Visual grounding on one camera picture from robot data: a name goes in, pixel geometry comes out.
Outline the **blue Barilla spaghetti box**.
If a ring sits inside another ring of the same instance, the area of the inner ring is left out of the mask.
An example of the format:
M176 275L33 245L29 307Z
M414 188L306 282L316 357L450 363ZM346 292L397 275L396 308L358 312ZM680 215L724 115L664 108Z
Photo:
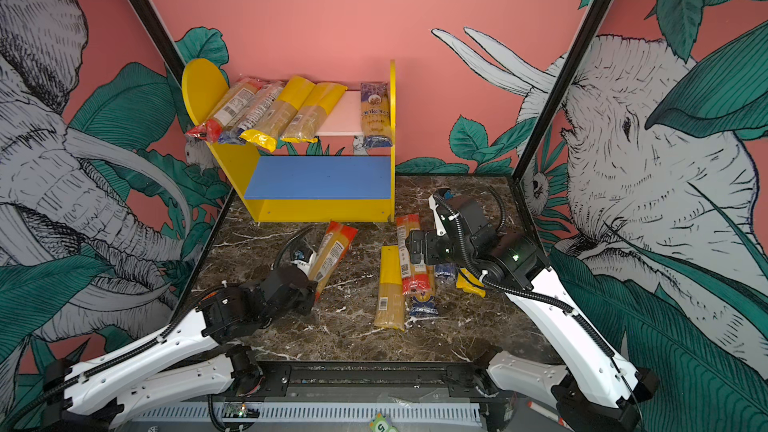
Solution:
M453 263L442 263L434 266L435 279L443 284L455 284L457 281L457 267Z

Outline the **red-ended labelled spaghetti bag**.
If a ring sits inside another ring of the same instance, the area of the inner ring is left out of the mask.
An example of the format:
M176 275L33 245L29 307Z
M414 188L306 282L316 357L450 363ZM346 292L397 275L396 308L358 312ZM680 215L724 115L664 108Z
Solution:
M420 229L418 214L409 214L396 218L399 271L404 295L420 295L432 292L428 268L423 263L413 264L406 247L406 239L413 230Z

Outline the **blue yellow crest spaghetti bag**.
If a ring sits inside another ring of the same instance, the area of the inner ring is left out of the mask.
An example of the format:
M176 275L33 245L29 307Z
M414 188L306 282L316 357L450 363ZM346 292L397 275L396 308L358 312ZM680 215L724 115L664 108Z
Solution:
M421 292L409 297L408 314L412 318L435 318L439 316L432 292Z

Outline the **yellow-topped spaghetti bag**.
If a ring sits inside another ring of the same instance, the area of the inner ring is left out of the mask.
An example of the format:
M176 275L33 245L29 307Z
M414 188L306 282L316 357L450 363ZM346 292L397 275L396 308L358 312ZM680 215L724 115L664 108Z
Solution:
M315 143L319 129L339 103L348 87L321 82L314 86L280 139L286 143Z
M378 300L374 325L377 328L405 330L405 296L403 295L397 246L381 248Z
M269 152L274 152L278 140L288 124L297 114L315 83L301 76L293 76L285 83L284 90L277 97L261 120L246 130L241 138Z

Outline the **Ankara spaghetti bag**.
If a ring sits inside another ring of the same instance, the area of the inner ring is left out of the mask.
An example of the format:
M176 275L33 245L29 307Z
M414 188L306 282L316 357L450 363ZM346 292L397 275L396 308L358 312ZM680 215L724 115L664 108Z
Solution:
M390 148L393 145L389 84L362 82L360 84L361 129L366 149Z

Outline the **blue yellow-ended spaghetti bag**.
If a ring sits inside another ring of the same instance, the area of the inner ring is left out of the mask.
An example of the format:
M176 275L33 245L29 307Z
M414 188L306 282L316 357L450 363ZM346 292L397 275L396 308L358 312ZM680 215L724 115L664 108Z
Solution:
M224 127L217 142L219 144L244 145L246 141L241 138L241 135L261 120L284 90L284 87L285 83L282 81L265 83L237 113L233 121Z

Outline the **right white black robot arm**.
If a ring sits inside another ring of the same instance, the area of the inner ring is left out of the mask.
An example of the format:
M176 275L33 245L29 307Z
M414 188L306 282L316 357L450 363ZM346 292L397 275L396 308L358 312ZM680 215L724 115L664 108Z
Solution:
M541 245L493 224L483 207L447 188L429 199L432 230L415 230L405 245L414 265L453 263L460 276L504 294L538 327L563 365L493 353L482 378L492 392L518 392L556 410L574 431L640 431L641 403L659 379L624 358L569 296Z

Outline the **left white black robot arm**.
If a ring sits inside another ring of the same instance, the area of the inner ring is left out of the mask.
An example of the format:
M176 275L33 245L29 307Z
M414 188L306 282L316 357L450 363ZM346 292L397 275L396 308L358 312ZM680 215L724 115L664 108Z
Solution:
M289 312L308 314L317 284L297 265L275 260L262 280L223 282L200 293L166 327L89 361L59 360L41 395L10 414L4 431L32 416L41 431L109 431L165 403L261 389L264 372L238 339Z

